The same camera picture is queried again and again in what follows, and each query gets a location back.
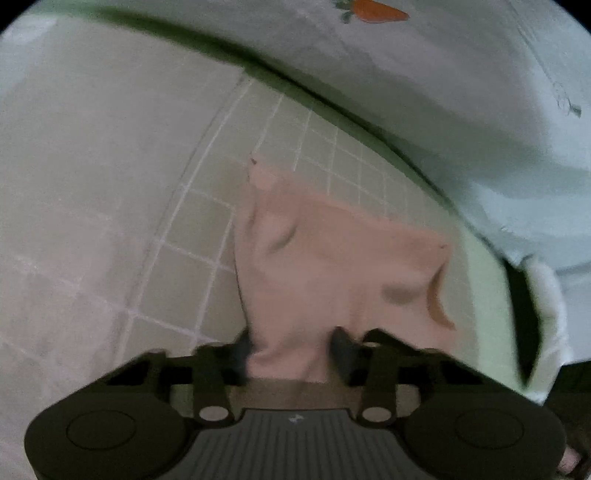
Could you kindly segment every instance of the cloth fold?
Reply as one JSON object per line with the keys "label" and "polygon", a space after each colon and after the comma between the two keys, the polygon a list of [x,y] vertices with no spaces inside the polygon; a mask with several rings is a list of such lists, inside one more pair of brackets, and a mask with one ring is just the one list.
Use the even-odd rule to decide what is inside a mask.
{"label": "cloth fold", "polygon": [[325,382],[336,326],[358,339],[382,328],[418,348],[453,347],[437,297],[451,248],[435,232],[373,218],[256,158],[235,242],[250,377]]}

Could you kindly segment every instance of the white fabric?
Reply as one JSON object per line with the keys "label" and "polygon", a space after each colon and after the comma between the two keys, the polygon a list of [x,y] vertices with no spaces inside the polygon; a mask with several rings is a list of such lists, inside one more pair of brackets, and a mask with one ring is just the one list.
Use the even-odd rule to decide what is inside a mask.
{"label": "white fabric", "polygon": [[560,367],[573,361],[567,331],[567,312],[560,284],[552,268],[537,257],[524,261],[524,271],[540,318],[541,342],[528,384],[530,400],[543,403]]}
{"label": "white fabric", "polygon": [[254,50],[383,129],[514,264],[591,260],[591,35],[551,0],[382,0],[410,15],[384,24],[330,0],[80,1]]}

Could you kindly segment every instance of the towel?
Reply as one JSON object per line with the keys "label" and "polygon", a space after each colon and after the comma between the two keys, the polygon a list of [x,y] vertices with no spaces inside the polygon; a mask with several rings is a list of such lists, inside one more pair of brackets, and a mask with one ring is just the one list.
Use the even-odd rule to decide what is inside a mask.
{"label": "towel", "polygon": [[263,163],[252,160],[235,221],[248,375],[326,382],[336,326],[450,352],[456,330],[437,297],[451,254],[444,239],[373,218]]}

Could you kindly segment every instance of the circular cover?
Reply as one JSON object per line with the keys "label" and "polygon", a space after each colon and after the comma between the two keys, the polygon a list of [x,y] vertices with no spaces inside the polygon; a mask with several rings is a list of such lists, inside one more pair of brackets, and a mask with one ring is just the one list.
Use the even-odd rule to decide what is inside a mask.
{"label": "circular cover", "polygon": [[153,395],[87,393],[41,412],[25,451],[51,480],[136,480],[167,470],[186,440],[182,416]]}
{"label": "circular cover", "polygon": [[512,392],[436,394],[409,416],[404,437],[423,468],[454,480],[546,478],[565,445],[558,418]]}

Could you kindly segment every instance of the orange fabric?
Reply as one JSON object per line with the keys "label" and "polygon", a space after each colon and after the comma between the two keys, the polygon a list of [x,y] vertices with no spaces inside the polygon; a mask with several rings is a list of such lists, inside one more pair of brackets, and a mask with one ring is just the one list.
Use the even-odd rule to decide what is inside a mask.
{"label": "orange fabric", "polygon": [[235,222],[250,377],[325,382],[336,326],[451,350],[455,328],[437,299],[451,252],[439,234],[373,218],[254,162]]}

